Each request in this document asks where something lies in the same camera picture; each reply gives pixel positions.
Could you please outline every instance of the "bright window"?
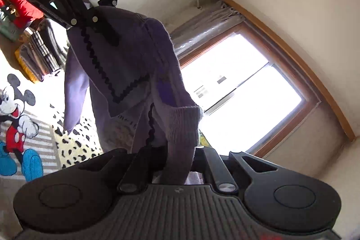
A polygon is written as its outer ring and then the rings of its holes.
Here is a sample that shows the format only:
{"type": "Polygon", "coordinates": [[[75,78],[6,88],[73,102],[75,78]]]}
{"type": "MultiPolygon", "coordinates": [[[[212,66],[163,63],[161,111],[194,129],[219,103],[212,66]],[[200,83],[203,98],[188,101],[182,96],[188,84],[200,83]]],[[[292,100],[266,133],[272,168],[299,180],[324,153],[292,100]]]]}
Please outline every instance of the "bright window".
{"type": "Polygon", "coordinates": [[[246,38],[232,32],[181,70],[203,109],[199,128],[220,155],[249,151],[296,111],[304,97],[246,38]]]}

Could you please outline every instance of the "curtain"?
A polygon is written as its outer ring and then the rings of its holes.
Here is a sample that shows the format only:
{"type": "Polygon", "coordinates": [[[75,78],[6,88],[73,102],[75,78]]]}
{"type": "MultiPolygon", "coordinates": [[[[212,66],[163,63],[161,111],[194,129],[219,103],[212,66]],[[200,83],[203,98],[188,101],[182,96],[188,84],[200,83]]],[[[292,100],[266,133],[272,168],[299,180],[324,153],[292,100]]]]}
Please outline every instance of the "curtain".
{"type": "Polygon", "coordinates": [[[181,59],[244,20],[243,15],[220,0],[170,34],[175,54],[181,59]]]}

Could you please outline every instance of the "red tongue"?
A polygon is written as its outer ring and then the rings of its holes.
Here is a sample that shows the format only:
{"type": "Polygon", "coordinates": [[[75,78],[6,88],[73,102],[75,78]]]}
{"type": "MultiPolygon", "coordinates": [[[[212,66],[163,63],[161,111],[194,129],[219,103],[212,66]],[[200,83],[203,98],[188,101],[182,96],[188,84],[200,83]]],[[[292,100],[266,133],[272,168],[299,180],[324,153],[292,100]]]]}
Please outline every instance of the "red tongue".
{"type": "Polygon", "coordinates": [[[18,117],[19,116],[19,109],[16,107],[15,111],[11,113],[12,116],[18,117]]]}

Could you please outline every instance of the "mickey mouse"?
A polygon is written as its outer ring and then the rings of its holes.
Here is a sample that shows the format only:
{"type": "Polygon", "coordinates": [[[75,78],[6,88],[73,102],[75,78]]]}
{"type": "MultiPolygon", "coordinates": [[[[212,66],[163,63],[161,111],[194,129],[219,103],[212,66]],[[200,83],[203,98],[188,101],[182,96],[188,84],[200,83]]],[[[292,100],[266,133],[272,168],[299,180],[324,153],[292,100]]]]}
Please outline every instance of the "mickey mouse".
{"type": "Polygon", "coordinates": [[[31,118],[23,114],[25,102],[35,105],[34,94],[26,90],[24,95],[19,91],[20,81],[16,75],[8,75],[7,86],[0,96],[0,124],[11,121],[6,132],[6,143],[0,141],[0,175],[11,176],[17,171],[15,161],[9,153],[14,153],[21,164],[21,172],[26,181],[43,176],[43,165],[39,154],[27,149],[24,152],[25,138],[33,138],[39,132],[39,126],[31,118]]]}

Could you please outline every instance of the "black wavy trim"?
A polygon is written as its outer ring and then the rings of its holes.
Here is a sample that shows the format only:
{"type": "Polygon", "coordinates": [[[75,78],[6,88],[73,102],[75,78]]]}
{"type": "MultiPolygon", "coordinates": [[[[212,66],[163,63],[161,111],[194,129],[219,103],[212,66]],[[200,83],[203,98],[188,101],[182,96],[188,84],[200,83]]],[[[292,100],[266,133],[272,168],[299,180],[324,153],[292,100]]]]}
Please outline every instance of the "black wavy trim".
{"type": "Polygon", "coordinates": [[[155,139],[155,128],[154,128],[154,119],[153,119],[153,108],[154,108],[154,103],[150,105],[150,110],[148,113],[148,117],[149,117],[149,126],[150,126],[150,130],[149,130],[149,137],[146,139],[145,143],[148,146],[150,143],[152,143],[155,139]]]}
{"type": "Polygon", "coordinates": [[[95,51],[92,48],[92,43],[90,41],[90,35],[86,32],[85,27],[83,27],[81,29],[81,35],[84,37],[84,42],[86,43],[86,50],[89,52],[89,57],[92,59],[92,64],[98,70],[99,74],[101,75],[101,78],[104,80],[105,84],[108,86],[108,89],[111,92],[111,96],[113,97],[113,102],[120,103],[140,83],[147,82],[150,79],[149,74],[146,74],[145,76],[141,76],[138,79],[131,82],[130,85],[126,87],[126,89],[121,93],[120,96],[116,95],[113,84],[110,82],[109,78],[107,77],[106,72],[104,71],[103,67],[100,65],[100,62],[98,61],[98,57],[95,55],[95,51]]]}

